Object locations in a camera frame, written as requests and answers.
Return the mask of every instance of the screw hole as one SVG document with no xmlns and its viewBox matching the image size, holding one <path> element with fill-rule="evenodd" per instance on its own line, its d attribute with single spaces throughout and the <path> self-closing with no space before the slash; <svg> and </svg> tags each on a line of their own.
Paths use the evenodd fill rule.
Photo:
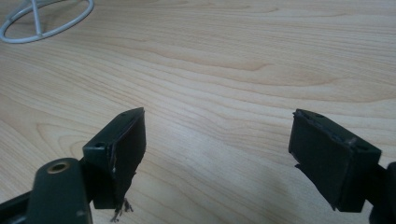
<svg viewBox="0 0 396 224">
<path fill-rule="evenodd" d="M 47 170 L 47 172 L 48 172 L 49 174 L 52 174 L 52 175 L 58 174 L 58 173 L 60 173 L 60 172 L 62 172 L 62 171 L 64 171 L 64 170 L 67 170 L 67 169 L 69 168 L 69 166 L 70 166 L 70 165 L 69 165 L 68 162 L 60 161 L 60 162 L 58 162 L 58 163 L 52 165 L 52 166 Z"/>
<path fill-rule="evenodd" d="M 106 144 L 104 142 L 99 142 L 95 144 L 95 147 L 104 147 Z"/>
</svg>

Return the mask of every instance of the wood grain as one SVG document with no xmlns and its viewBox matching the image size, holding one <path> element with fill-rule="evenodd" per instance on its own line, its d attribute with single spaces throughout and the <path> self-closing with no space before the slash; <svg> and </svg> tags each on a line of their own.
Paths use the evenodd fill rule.
<svg viewBox="0 0 396 224">
<path fill-rule="evenodd" d="M 18 3 L 0 2 L 4 18 Z M 40 9 L 50 29 L 84 3 Z M 7 34 L 32 32 L 32 16 Z M 121 111 L 146 109 L 148 148 L 120 223 L 368 223 L 333 212 L 288 153 L 292 112 L 316 111 L 396 161 L 396 2 L 95 1 L 38 42 L 0 43 L 0 201 Z M 95 223 L 112 211 L 92 210 Z"/>
</svg>

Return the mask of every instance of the wooden table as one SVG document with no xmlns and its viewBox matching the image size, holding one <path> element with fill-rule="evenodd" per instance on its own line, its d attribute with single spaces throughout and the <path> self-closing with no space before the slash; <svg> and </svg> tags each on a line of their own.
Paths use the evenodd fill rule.
<svg viewBox="0 0 396 224">
<path fill-rule="evenodd" d="M 0 2 L 4 18 L 18 3 Z M 83 4 L 45 7 L 43 26 Z M 34 30 L 26 16 L 9 29 Z M 319 112 L 396 161 L 392 0 L 97 0 L 77 26 L 0 43 L 0 201 L 143 106 L 148 147 L 120 223 L 368 223 L 333 212 L 288 152 L 292 112 Z M 113 211 L 92 210 L 94 223 Z"/>
</svg>

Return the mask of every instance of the black plastic part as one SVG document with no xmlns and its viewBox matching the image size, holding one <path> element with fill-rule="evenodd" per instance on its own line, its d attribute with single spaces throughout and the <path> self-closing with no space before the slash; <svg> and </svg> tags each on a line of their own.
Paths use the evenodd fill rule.
<svg viewBox="0 0 396 224">
<path fill-rule="evenodd" d="M 0 223 L 24 223 L 30 191 L 0 204 Z"/>
<path fill-rule="evenodd" d="M 59 159 L 38 169 L 30 194 L 26 223 L 92 223 L 78 160 Z"/>
<path fill-rule="evenodd" d="M 381 150 L 320 114 L 297 109 L 289 153 L 333 209 L 361 211 L 366 177 Z"/>
<path fill-rule="evenodd" d="M 96 209 L 122 208 L 146 151 L 144 109 L 125 111 L 83 147 L 81 165 Z"/>
<path fill-rule="evenodd" d="M 374 207 L 370 214 L 371 224 L 394 224 L 396 223 L 396 162 L 391 163 L 388 169 L 383 169 L 380 176 L 377 176 L 376 183 L 379 183 L 376 192 Z"/>
</svg>

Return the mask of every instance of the white wire stand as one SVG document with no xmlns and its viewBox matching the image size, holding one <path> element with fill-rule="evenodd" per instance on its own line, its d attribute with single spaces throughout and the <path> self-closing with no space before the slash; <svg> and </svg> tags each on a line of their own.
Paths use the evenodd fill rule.
<svg viewBox="0 0 396 224">
<path fill-rule="evenodd" d="M 63 0 L 23 0 L 23 2 L 15 8 L 11 13 L 9 13 L 6 16 L 6 22 L 1 26 L 0 28 L 0 39 L 11 44 L 21 44 L 21 43 L 28 43 L 32 41 L 37 41 L 40 39 L 44 39 L 47 37 L 50 37 L 52 35 L 57 35 L 60 32 L 76 25 L 80 21 L 82 21 L 85 17 L 90 14 L 90 12 L 93 10 L 93 0 L 87 0 L 88 1 L 88 7 L 80 14 L 77 16 L 75 19 L 71 20 L 70 22 L 59 26 L 55 29 L 52 29 L 50 31 L 44 32 L 41 29 L 41 24 L 40 24 L 40 18 L 38 15 L 38 9 L 40 7 L 44 7 L 46 5 L 56 3 L 56 2 L 61 2 Z M 29 12 L 32 12 L 35 17 L 35 35 L 28 36 L 28 37 L 23 37 L 23 38 L 8 38 L 6 37 L 6 30 L 8 27 L 14 22 L 17 21 L 19 18 L 22 16 L 26 15 Z"/>
</svg>

